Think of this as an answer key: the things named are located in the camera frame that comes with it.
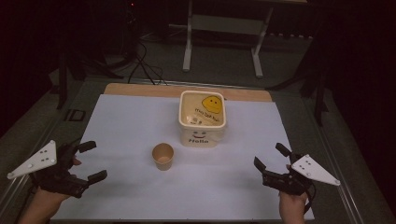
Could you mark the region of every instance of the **small cup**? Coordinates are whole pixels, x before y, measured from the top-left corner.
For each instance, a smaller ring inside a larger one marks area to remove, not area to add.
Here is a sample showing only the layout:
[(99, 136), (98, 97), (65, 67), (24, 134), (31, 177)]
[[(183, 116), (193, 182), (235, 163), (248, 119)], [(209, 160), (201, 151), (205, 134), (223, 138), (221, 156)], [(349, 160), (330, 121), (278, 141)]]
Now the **small cup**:
[(160, 143), (152, 149), (152, 158), (155, 160), (157, 168), (161, 171), (166, 171), (171, 168), (173, 156), (173, 148), (166, 143)]

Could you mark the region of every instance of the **desk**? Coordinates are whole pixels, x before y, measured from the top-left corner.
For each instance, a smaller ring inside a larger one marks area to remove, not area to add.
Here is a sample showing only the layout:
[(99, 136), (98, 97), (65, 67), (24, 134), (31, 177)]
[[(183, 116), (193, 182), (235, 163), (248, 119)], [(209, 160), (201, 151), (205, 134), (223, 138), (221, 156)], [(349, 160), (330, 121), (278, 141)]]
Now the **desk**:
[[(190, 71), (191, 64), (191, 33), (192, 30), (207, 30), (217, 31), (234, 34), (244, 35), (257, 35), (258, 41), (256, 46), (251, 49), (251, 56), (253, 60), (254, 70), (256, 77), (262, 78), (262, 65), (259, 58), (259, 52), (262, 48), (262, 41), (264, 40), (269, 22), (271, 20), (274, 7), (269, 7), (265, 19), (263, 21), (258, 20), (247, 20), (247, 19), (236, 19), (236, 18), (224, 18), (207, 15), (197, 15), (192, 13), (192, 2), (189, 0), (189, 17), (187, 21), (187, 44), (184, 53), (183, 71)], [(305, 0), (278, 0), (277, 2), (294, 2), (294, 3), (306, 3)]]
[[(184, 90), (217, 91), (227, 99), (228, 126), (216, 147), (180, 144), (177, 97)], [(109, 84), (81, 142), (89, 140), (97, 148), (78, 154), (83, 163), (71, 173), (83, 177), (107, 169), (108, 177), (90, 186), (81, 199), (64, 202), (54, 219), (280, 219), (278, 192), (262, 185), (262, 176), (253, 165), (258, 156), (268, 169), (287, 172), (288, 159), (275, 145), (281, 142), (289, 147), (289, 141), (266, 91)], [(150, 157), (152, 148), (161, 142), (175, 150), (173, 165), (165, 172)], [(312, 211), (305, 217), (312, 219)]]

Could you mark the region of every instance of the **gray carpet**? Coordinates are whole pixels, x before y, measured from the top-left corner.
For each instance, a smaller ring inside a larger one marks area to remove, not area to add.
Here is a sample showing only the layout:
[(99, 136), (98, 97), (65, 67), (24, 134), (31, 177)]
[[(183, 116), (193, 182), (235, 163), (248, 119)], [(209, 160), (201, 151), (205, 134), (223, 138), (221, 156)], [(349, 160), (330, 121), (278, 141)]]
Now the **gray carpet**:
[[(260, 53), (264, 72), (262, 79), (254, 76), (249, 46), (245, 43), (231, 46), (223, 42), (208, 43), (207, 40), (198, 38), (193, 42), (189, 73), (182, 72), (185, 48), (183, 35), (175, 35), (165, 42), (142, 43), (147, 48), (144, 61), (157, 74), (162, 70), (162, 78), (169, 85), (220, 85), (263, 90), (264, 87), (275, 85), (293, 75), (310, 41), (301, 38), (285, 40), (275, 36), (266, 37)], [(143, 46), (140, 46), (139, 55), (143, 56), (144, 52)], [(134, 66), (135, 63), (115, 71), (124, 76), (124, 79), (109, 79), (91, 72), (84, 82), (70, 82), (68, 101), (60, 111), (56, 110), (57, 96), (49, 93), (44, 95), (0, 139), (0, 188), (5, 193), (0, 203), (1, 223), (14, 221), (27, 189), (25, 187), (15, 191), (15, 197), (8, 196), (10, 190), (7, 187), (11, 186), (11, 181), (6, 179), (7, 173), (50, 139), (62, 143), (81, 137), (96, 100), (106, 84), (115, 81), (127, 82)], [(158, 79), (153, 71), (147, 66), (146, 68), (150, 77)], [(130, 82), (149, 84), (141, 67), (135, 70)], [(313, 204), (316, 219), (308, 223), (395, 223), (394, 216), (332, 100), (332, 93), (326, 91), (325, 103), (329, 111), (323, 113), (324, 125), (320, 128), (312, 116), (313, 100), (302, 98), (298, 93), (301, 84), (295, 83), (284, 90), (271, 91), (290, 145), (296, 152), (310, 154), (342, 182), (340, 188), (316, 183), (318, 192)], [(67, 109), (87, 111), (87, 116), (82, 122), (63, 121)], [(5, 201), (8, 199), (10, 202), (5, 208)]]

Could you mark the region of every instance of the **table leg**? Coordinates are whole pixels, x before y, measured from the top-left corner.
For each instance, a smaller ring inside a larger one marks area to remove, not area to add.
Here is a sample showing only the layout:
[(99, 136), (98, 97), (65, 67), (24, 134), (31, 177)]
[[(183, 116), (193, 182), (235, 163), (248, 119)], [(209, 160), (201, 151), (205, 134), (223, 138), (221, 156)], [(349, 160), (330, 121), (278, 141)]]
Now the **table leg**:
[(192, 0), (189, 1), (189, 17), (187, 20), (187, 44), (186, 51), (184, 52), (184, 61), (183, 61), (183, 72), (190, 71), (190, 63), (191, 63), (191, 20), (192, 20)]
[(254, 70), (256, 72), (256, 77), (257, 78), (262, 78), (263, 77), (262, 65), (260, 63), (260, 58), (259, 58), (259, 52), (260, 52), (260, 49), (262, 47), (262, 41), (264, 40), (266, 31), (267, 31), (267, 28), (268, 28), (268, 24), (270, 22), (270, 19), (271, 19), (273, 11), (274, 11), (273, 7), (270, 7), (268, 9), (268, 13), (267, 13), (267, 16), (265, 18), (265, 22), (262, 24), (262, 30), (260, 31), (259, 41), (258, 41), (256, 47), (251, 49), (251, 56), (253, 58), (253, 65), (254, 65)]

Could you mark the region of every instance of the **white bracket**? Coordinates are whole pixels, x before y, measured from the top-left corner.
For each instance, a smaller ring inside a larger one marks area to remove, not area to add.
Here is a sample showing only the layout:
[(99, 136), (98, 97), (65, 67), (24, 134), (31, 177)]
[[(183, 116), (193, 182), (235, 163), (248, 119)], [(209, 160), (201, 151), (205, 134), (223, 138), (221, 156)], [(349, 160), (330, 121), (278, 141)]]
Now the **white bracket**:
[(56, 143), (51, 140), (46, 146), (38, 150), (35, 155), (25, 161), (17, 169), (8, 173), (7, 178), (13, 179), (22, 175), (27, 175), (55, 165), (56, 162)]
[(297, 171), (308, 179), (317, 180), (323, 183), (339, 186), (340, 181), (321, 167), (309, 155), (305, 155), (295, 162), (291, 169)]

